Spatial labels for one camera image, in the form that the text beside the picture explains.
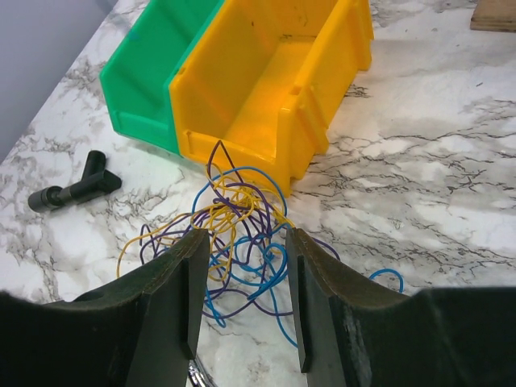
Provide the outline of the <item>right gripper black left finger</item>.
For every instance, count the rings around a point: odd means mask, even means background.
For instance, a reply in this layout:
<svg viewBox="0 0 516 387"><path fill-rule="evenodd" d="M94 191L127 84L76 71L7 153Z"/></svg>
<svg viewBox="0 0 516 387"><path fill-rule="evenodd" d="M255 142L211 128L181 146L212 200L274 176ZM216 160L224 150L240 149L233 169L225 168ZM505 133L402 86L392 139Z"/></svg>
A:
<svg viewBox="0 0 516 387"><path fill-rule="evenodd" d="M195 357L209 237L172 248L71 302L1 294L4 386L183 386Z"/></svg>

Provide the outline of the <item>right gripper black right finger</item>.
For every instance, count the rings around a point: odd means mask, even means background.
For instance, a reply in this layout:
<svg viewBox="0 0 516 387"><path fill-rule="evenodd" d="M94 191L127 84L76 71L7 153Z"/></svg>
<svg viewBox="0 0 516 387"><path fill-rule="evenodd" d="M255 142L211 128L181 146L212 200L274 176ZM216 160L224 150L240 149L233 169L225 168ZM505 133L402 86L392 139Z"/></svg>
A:
<svg viewBox="0 0 516 387"><path fill-rule="evenodd" d="M515 290L395 292L286 236L298 357L311 386L512 386Z"/></svg>

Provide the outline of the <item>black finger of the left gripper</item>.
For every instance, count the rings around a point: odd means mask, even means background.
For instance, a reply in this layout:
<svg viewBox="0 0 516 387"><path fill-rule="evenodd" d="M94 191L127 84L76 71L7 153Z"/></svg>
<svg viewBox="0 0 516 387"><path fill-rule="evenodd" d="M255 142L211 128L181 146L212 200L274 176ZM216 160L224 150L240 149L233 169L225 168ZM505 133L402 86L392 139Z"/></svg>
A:
<svg viewBox="0 0 516 387"><path fill-rule="evenodd" d="M27 199L27 204L35 212L59 210L111 194L121 186L121 178L106 169L105 153L92 150L88 153L78 182L65 188L53 185L34 192Z"/></svg>

